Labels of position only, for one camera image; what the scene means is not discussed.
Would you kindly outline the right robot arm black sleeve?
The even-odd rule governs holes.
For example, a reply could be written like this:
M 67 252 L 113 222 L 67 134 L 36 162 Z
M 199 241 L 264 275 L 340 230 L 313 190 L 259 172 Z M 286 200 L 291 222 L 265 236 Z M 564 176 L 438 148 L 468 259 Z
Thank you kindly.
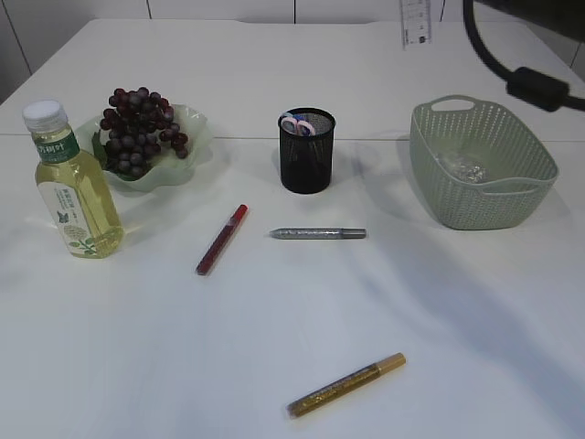
M 584 41 L 584 0 L 479 0 L 479 3 L 564 37 Z

